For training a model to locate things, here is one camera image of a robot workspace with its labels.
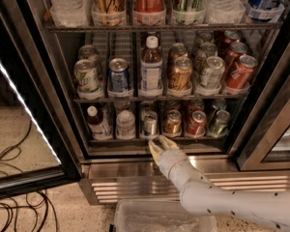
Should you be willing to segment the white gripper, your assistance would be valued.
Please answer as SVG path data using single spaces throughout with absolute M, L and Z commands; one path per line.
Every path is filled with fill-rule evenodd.
M 159 143 L 162 148 L 150 140 L 148 142 L 149 150 L 154 162 L 158 164 L 160 172 L 168 178 L 171 169 L 180 161 L 187 160 L 188 157 L 179 150 L 179 146 L 174 141 L 163 135 L 159 136 Z

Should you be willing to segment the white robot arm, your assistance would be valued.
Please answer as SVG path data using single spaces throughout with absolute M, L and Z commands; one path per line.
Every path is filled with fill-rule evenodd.
M 290 232 L 290 191 L 227 190 L 195 168 L 171 139 L 160 135 L 149 149 L 162 175 L 178 190 L 182 207 L 196 216 L 233 216 Z

